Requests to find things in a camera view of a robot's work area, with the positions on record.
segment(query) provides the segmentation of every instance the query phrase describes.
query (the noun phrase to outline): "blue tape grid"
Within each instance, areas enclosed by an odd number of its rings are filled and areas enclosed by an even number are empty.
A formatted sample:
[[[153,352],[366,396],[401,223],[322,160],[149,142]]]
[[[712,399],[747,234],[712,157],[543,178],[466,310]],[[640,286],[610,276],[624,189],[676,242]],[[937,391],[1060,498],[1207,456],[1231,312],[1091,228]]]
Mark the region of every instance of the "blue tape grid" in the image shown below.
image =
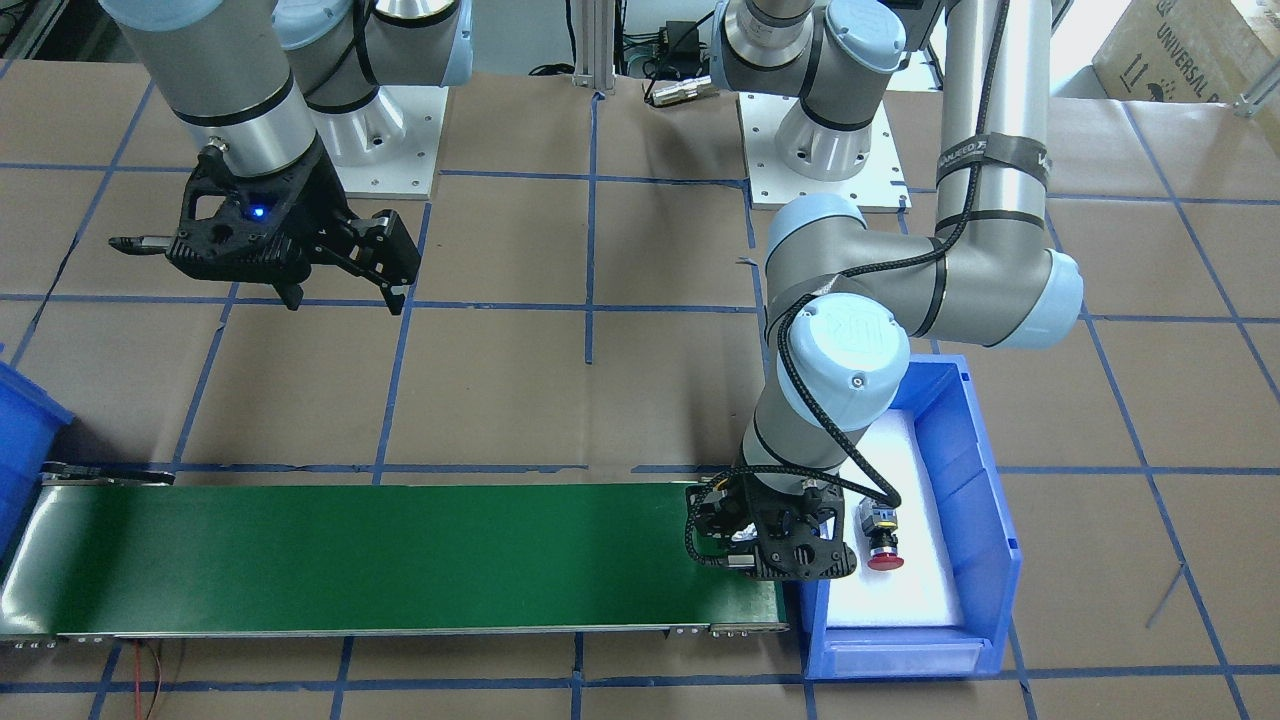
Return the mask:
[[[31,323],[27,324],[27,332],[22,336],[22,341],[18,342],[18,347],[13,352],[13,359],[10,360],[12,366],[17,368],[18,363],[22,361],[22,356],[26,355],[27,347],[31,345],[31,338],[36,334],[36,328],[40,325],[40,318],[45,314],[45,306],[49,302],[50,296],[52,296],[54,290],[58,287],[58,281],[61,279],[63,272],[67,270],[67,263],[70,261],[72,252],[76,251],[81,238],[88,229],[88,223],[93,218],[93,210],[96,210],[97,204],[102,201],[102,196],[106,193],[106,186],[111,182],[115,167],[120,163],[120,158],[124,155],[124,149],[129,145],[129,138],[133,137],[133,131],[137,129],[138,120],[142,118],[142,109],[147,106],[147,99],[151,97],[155,87],[155,81],[151,81],[147,83],[147,88],[142,91],[142,97],[138,99],[138,105],[133,110],[133,117],[129,118],[129,124],[124,128],[124,137],[120,138],[120,143],[115,147],[115,152],[111,155],[111,163],[104,168],[102,179],[97,183],[93,199],[90,201],[88,209],[84,210],[84,217],[81,218],[81,224],[76,228],[76,234],[72,237],[70,245],[67,246],[67,252],[63,255],[63,260],[58,264],[58,270],[54,273],[54,281],[45,292],[40,306],[36,307],[36,314],[31,318]]]
[[[1057,234],[1057,227],[1053,224],[1053,219],[1050,213],[1044,214],[1044,224],[1048,229],[1050,238],[1053,241],[1053,246],[1061,251],[1062,242]],[[1088,304],[1084,304],[1084,324],[1089,331],[1089,337],[1093,341],[1093,347],[1098,354],[1098,360],[1102,363],[1102,370],[1106,374],[1107,384],[1111,387],[1111,395],[1120,409],[1120,415],[1124,419],[1125,429],[1129,433],[1129,439],[1133,442],[1134,452],[1138,456],[1138,462],[1143,469],[1143,477],[1147,479],[1147,486],[1151,489],[1152,498],[1160,511],[1161,521],[1165,524],[1165,532],[1169,536],[1169,542],[1172,544],[1174,555],[1178,561],[1183,564],[1184,578],[1187,579],[1187,587],[1192,593],[1192,598],[1196,602],[1196,609],[1199,612],[1201,621],[1204,625],[1204,632],[1208,634],[1210,644],[1213,646],[1213,653],[1217,656],[1219,670],[1226,679],[1229,691],[1231,692],[1231,700],[1235,702],[1235,708],[1239,712],[1240,720],[1248,720],[1249,714],[1244,707],[1244,700],[1240,696],[1240,689],[1235,683],[1235,676],[1231,674],[1231,669],[1228,665],[1226,653],[1222,650],[1222,642],[1217,635],[1217,630],[1213,628],[1213,621],[1208,615],[1208,609],[1204,606],[1204,600],[1201,596],[1199,587],[1196,584],[1194,575],[1192,573],[1190,564],[1187,562],[1187,555],[1183,552],[1181,541],[1178,538],[1178,532],[1174,528],[1172,518],[1169,514],[1169,509],[1165,506],[1164,497],[1160,493],[1160,488],[1156,486],[1156,477],[1149,471],[1149,464],[1147,462],[1147,452],[1143,450],[1142,439],[1138,436],[1138,428],[1133,421],[1133,416],[1129,414],[1129,406],[1125,402],[1124,395],[1120,391],[1120,384],[1116,380],[1115,372],[1112,370],[1111,361],[1107,359],[1106,348],[1102,346],[1102,337],[1098,334],[1097,323],[1089,316]]]
[[[0,65],[0,78],[8,73],[13,60],[5,61]],[[93,211],[96,210],[101,197],[106,190],[106,186],[115,173],[188,173],[189,168],[168,168],[168,167],[142,167],[142,165],[120,165],[119,159],[123,155],[133,131],[137,127],[138,119],[141,118],[142,109],[145,108],[147,99],[154,91],[154,85],[148,85],[133,117],[125,129],[124,137],[116,149],[110,164],[108,165],[86,165],[86,164],[47,164],[47,163],[0,163],[0,169],[36,169],[36,170],[88,170],[88,172],[102,172],[104,178],[99,184],[97,192],[95,193],[90,208],[87,209],[84,218],[77,231],[76,237],[68,249],[67,255],[59,268],[56,277],[60,277],[61,269],[65,266],[70,252],[76,249],[79,242],[81,236],[86,231]],[[581,174],[559,174],[559,173],[503,173],[503,172],[472,172],[472,170],[442,170],[440,174],[452,176],[474,176],[474,177],[507,177],[507,178],[531,178],[531,179],[577,179],[586,181],[590,183],[590,208],[589,214],[591,214],[589,222],[589,258],[591,256],[591,249],[594,246],[594,210],[595,210],[595,186],[599,182],[621,182],[621,183],[654,183],[654,184],[716,184],[739,188],[744,192],[744,209],[748,232],[748,246],[750,249],[755,247],[755,234],[751,225],[750,218],[750,188],[746,181],[742,179],[705,179],[705,181],[686,181],[686,179],[673,179],[673,178],[644,178],[644,177],[625,177],[625,176],[600,176],[596,173],[596,158],[598,158],[598,102],[602,100],[600,96],[593,96],[591,100],[591,156],[590,156],[590,173],[586,176]],[[1164,498],[1160,495],[1160,488],[1156,483],[1156,478],[1165,474],[1224,474],[1224,475],[1262,475],[1262,477],[1280,477],[1280,468],[1184,468],[1184,466],[1152,466],[1146,460],[1146,454],[1142,450],[1140,439],[1137,434],[1137,428],[1133,424],[1133,419],[1129,415],[1128,406],[1125,405],[1124,397],[1121,395],[1119,383],[1116,382],[1115,374],[1111,370],[1111,365],[1107,360],[1106,351],[1102,347],[1101,337],[1096,329],[1096,322],[1146,322],[1146,323],[1226,323],[1235,324],[1242,333],[1251,354],[1257,361],[1260,370],[1267,380],[1268,387],[1272,393],[1280,401],[1280,391],[1277,391],[1275,378],[1271,375],[1266,364],[1262,361],[1261,355],[1257,351],[1252,337],[1248,333],[1248,327],[1251,324],[1277,324],[1280,318],[1248,318],[1240,316],[1230,297],[1226,293],[1213,265],[1206,254],[1203,246],[1196,234],[1192,223],[1189,222],[1183,205],[1187,204],[1213,204],[1213,205],[1280,205],[1280,200],[1245,200],[1245,199],[1206,199],[1206,197],[1179,197],[1172,186],[1169,183],[1167,176],[1165,176],[1155,152],[1152,151],[1147,138],[1143,136],[1140,127],[1133,118],[1129,109],[1125,108],[1128,120],[1138,136],[1139,142],[1143,146],[1148,159],[1156,169],[1165,190],[1167,192],[1166,197],[1147,197],[1147,196],[1114,196],[1114,195],[1089,195],[1089,193],[1051,193],[1052,199],[1069,199],[1069,200],[1105,200],[1105,201],[1132,201],[1132,202],[1172,202],[1179,211],[1184,225],[1187,227],[1188,234],[1192,238],[1197,251],[1199,252],[1207,272],[1217,287],[1224,304],[1228,307],[1229,316],[1216,318],[1216,316],[1148,316],[1148,315],[1093,315],[1085,309],[1082,313],[1082,320],[1089,328],[1091,338],[1094,342],[1094,347],[1098,352],[1100,360],[1103,365],[1103,370],[1107,375],[1107,380],[1111,386],[1112,393],[1120,406],[1121,415],[1125,420],[1126,429],[1130,438],[1134,442],[1135,451],[1138,454],[1140,465],[1139,466],[1002,466],[1004,473],[1024,473],[1024,474],[1139,474],[1148,480],[1148,486],[1153,493],[1157,507],[1160,509],[1161,518],[1165,523],[1166,532],[1169,533],[1170,542],[1174,546],[1175,555],[1179,560],[1185,561],[1185,555],[1181,550],[1181,543],[1178,538],[1176,530],[1172,525],[1172,520],[1167,512],[1167,507],[1164,503]],[[913,192],[929,193],[933,192],[932,188],[911,188]],[[430,206],[424,214],[422,231],[420,233],[420,249],[425,245],[425,233],[429,219]],[[905,217],[899,213],[899,223],[902,232],[905,229]],[[1051,237],[1055,243],[1060,246],[1057,240],[1056,228],[1052,227],[1050,220]],[[186,445],[186,438],[189,434],[191,425],[195,419],[196,410],[202,396],[202,389],[207,382],[209,373],[212,366],[214,357],[216,356],[218,347],[221,340],[221,331],[225,328],[229,320],[232,309],[236,305],[275,305],[274,299],[241,299],[237,297],[237,286],[232,286],[225,297],[151,297],[151,296],[76,296],[76,295],[52,295],[54,287],[50,288],[49,293],[45,296],[38,295],[18,295],[18,293],[0,293],[0,301],[3,300],[27,300],[27,301],[40,301],[41,310],[45,302],[59,302],[59,301],[77,301],[77,302],[163,302],[163,304],[211,304],[221,305],[220,327],[215,331],[212,342],[210,343],[210,351],[206,355],[206,363],[202,368],[201,378],[192,396],[192,404],[188,409],[188,415],[183,425],[182,438],[179,441],[178,448],[174,452],[174,460],[170,464],[152,464],[148,466],[170,469],[170,470],[202,470],[202,471],[315,471],[315,473],[370,473],[374,477],[374,483],[380,482],[381,474],[387,471],[398,473],[556,473],[563,469],[584,469],[584,465],[394,465],[385,462],[385,443],[389,437],[390,425],[394,418],[394,398],[397,395],[397,384],[399,369],[403,364],[404,345],[408,337],[410,328],[410,315],[415,307],[433,307],[433,309],[497,309],[497,310],[568,310],[568,311],[582,311],[589,316],[595,311],[632,311],[632,313],[754,313],[760,318],[763,327],[764,316],[764,304],[762,292],[762,279],[759,268],[753,268],[753,286],[755,292],[755,304],[751,307],[737,307],[737,306],[607,306],[594,304],[594,277],[591,273],[591,264],[589,261],[589,277],[588,277],[588,292],[586,300],[581,305],[573,304],[502,304],[502,302],[442,302],[442,301],[419,301],[411,300],[406,304],[404,316],[402,319],[401,333],[397,345],[397,354],[394,360],[394,368],[392,373],[392,380],[388,387],[388,402],[387,411],[384,415],[384,427],[379,438],[379,454],[374,465],[308,465],[308,466],[293,466],[293,465],[210,465],[210,464],[187,464],[182,462],[182,451]],[[380,301],[376,300],[337,300],[337,299],[308,299],[305,301],[307,305],[319,306],[381,306]],[[13,364],[20,360],[22,355],[26,352],[27,346],[31,342],[32,336],[36,332],[36,325],[38,323],[38,314],[33,318],[32,324],[28,327],[20,345],[13,359]],[[590,320],[588,320],[588,345],[586,345],[586,360],[591,359],[590,350]],[[937,342],[932,342],[934,352],[938,352]],[[714,473],[719,468],[714,466],[637,466],[632,469],[632,473],[637,474],[660,474],[660,473]],[[1036,719],[1034,701],[1030,694],[1030,680],[1033,679],[1061,679],[1061,678],[1119,678],[1119,676],[1199,676],[1199,675],[1213,675],[1224,676],[1231,691],[1233,700],[1235,701],[1236,710],[1242,719],[1248,717],[1248,712],[1244,707],[1243,698],[1240,697],[1239,688],[1235,684],[1236,675],[1277,675],[1280,674],[1280,665],[1231,665],[1229,664],[1225,652],[1222,650],[1221,642],[1213,629],[1212,621],[1210,619],[1208,611],[1204,606],[1203,598],[1199,593],[1198,585],[1196,584],[1194,577],[1188,566],[1187,570],[1188,587],[1193,594],[1197,605],[1197,610],[1204,623],[1206,632],[1211,638],[1211,642],[1217,655],[1217,665],[1183,665],[1183,666],[1143,666],[1143,667],[1068,667],[1068,669],[1027,669],[1025,662],[1021,657],[1021,647],[1018,641],[1016,628],[1011,632],[1011,646],[1016,662],[1015,673],[1001,673],[995,678],[988,679],[1018,679],[1024,688],[1024,700],[1027,702],[1028,717]],[[568,688],[573,694],[571,717],[579,720],[581,717],[581,692],[584,688],[595,687],[677,687],[677,685],[751,685],[751,684],[801,684],[805,691],[805,705],[806,716],[817,720],[818,712],[814,701],[814,687],[815,684],[823,684],[824,682],[808,682],[799,675],[746,675],[746,676],[731,676],[731,675],[696,675],[696,676],[635,676],[635,678],[608,678],[598,680],[585,680],[582,678],[584,666],[584,638],[581,633],[575,635],[575,662],[572,674],[568,678],[545,678],[545,679],[420,679],[420,680],[358,680],[348,682],[347,673],[349,669],[351,656],[353,651],[355,638],[346,638],[343,643],[342,656],[339,659],[339,667],[335,680],[333,682],[282,682],[282,683],[218,683],[218,682],[183,682],[166,684],[165,692],[207,692],[207,691],[220,691],[220,692],[294,692],[300,689],[310,691],[332,691],[334,693],[333,706],[330,717],[340,717],[342,714],[342,697],[347,689],[358,691],[378,691],[378,689],[529,689],[529,688]],[[0,693],[61,693],[61,692],[74,692],[74,693],[95,693],[93,706],[90,711],[90,719],[95,720],[100,716],[102,705],[106,694],[109,693],[125,693],[133,691],[133,684],[129,682],[113,682],[115,666],[119,661],[122,652],[122,643],[115,643],[111,652],[108,656],[106,664],[102,669],[101,679],[97,683],[0,683]],[[150,691],[150,684],[145,684]]]

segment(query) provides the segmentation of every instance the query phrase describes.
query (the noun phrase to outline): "table surface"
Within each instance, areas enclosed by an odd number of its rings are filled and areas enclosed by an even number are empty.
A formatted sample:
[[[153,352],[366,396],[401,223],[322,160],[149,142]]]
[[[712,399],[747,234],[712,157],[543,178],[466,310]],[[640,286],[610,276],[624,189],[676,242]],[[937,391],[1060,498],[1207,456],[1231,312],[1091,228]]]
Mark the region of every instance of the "table surface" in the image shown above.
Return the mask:
[[[1047,242],[1080,263],[1078,327],[1044,352],[913,342],[965,354],[1001,465],[1025,559],[1002,675],[809,685],[792,633],[193,639],[163,647],[157,716],[1268,716],[1280,160],[1222,106],[1050,108]],[[941,97],[886,109],[914,206],[870,224],[931,232]],[[430,205],[356,204],[396,208],[424,249],[406,314],[333,269],[289,313],[106,247],[172,232],[193,160],[141,68],[0,67],[0,359],[77,414],[58,456],[180,486],[613,484],[731,462],[763,383],[746,260],[772,218],[745,201],[732,96],[653,110],[634,82],[593,99],[477,76],[447,115]],[[0,715],[132,716],[132,656],[0,651]]]

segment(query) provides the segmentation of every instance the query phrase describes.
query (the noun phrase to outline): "metal bracket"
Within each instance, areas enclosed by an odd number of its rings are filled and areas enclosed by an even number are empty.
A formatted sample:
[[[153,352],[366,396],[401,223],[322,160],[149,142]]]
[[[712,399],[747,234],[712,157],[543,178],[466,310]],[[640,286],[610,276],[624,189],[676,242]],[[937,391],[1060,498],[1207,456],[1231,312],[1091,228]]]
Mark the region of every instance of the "metal bracket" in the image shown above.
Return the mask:
[[[387,160],[370,165],[334,165],[347,197],[430,200],[444,129],[447,87],[388,86],[404,113],[404,140]]]
[[[737,96],[742,120],[742,150],[751,178],[751,208],[776,210],[801,195],[832,192],[852,199],[867,213],[896,213],[911,206],[902,163],[883,105],[872,120],[872,149],[856,176],[837,182],[806,178],[782,161],[773,142],[795,97],[744,92]]]
[[[1277,87],[1280,87],[1280,58],[1276,58],[1271,67],[1262,73],[1262,77],[1235,100],[1235,114],[1242,118],[1257,115]]]
[[[575,5],[577,59],[573,85],[613,95],[613,14],[617,0],[580,0]]]

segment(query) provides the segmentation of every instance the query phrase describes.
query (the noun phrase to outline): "green conveyor belt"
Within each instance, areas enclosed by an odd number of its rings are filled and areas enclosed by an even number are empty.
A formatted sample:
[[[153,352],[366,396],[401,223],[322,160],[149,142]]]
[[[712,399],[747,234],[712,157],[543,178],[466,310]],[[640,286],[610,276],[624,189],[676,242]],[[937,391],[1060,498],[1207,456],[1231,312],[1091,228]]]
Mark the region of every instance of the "green conveyor belt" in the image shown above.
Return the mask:
[[[781,629],[685,555],[684,487],[45,488],[0,637]]]

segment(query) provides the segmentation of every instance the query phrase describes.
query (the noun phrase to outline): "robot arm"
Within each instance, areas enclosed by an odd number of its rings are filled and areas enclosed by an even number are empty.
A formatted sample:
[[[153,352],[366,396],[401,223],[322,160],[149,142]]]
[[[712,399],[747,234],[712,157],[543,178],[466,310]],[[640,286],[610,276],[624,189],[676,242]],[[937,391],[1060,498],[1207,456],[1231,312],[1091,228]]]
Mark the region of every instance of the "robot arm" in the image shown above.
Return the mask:
[[[421,260],[413,240],[392,210],[356,217],[330,160],[389,151],[394,128],[344,135],[325,118],[385,109],[383,82],[466,82],[470,0],[100,1],[200,147],[174,237],[111,245],[164,254],[197,279],[271,284],[291,310],[314,264],[338,265],[399,314]]]
[[[800,197],[778,213],[765,261],[776,372],[740,466],[691,489],[686,529],[716,547],[714,555],[691,547],[695,560],[759,579],[852,573],[840,539],[844,501],[832,486],[886,511],[869,534],[890,541],[897,493],[855,445],[897,392],[908,334],[1050,347],[1075,323],[1083,281],[1075,261],[1044,242],[1051,19],[1050,0],[951,4],[937,237],[869,231],[852,204],[832,195]],[[846,457],[877,487],[827,479]],[[835,539],[823,539],[832,519]]]

